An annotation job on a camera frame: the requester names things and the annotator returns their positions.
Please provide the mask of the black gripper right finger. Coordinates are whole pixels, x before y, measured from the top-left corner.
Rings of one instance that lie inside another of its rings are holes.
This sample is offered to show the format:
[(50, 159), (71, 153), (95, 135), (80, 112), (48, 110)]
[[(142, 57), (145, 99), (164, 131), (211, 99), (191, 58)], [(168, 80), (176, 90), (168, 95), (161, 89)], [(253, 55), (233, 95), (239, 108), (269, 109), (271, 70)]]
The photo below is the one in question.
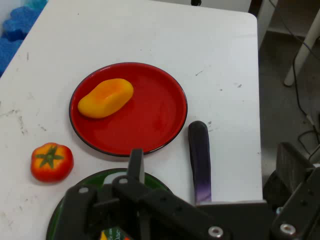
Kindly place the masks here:
[(316, 240), (320, 220), (320, 169), (292, 144), (280, 143), (276, 174), (291, 192), (271, 225), (274, 240)]

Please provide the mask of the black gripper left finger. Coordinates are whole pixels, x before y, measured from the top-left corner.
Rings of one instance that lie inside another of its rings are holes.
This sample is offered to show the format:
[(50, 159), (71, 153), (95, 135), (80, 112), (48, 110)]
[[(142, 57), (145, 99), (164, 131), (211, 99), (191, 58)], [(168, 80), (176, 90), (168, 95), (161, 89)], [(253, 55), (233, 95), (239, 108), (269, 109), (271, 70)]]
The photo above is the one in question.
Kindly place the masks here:
[(121, 228), (135, 240), (228, 240), (231, 232), (213, 217), (163, 189), (144, 184), (144, 154), (132, 150), (127, 173), (102, 187), (77, 184), (63, 197), (59, 240), (96, 240)]

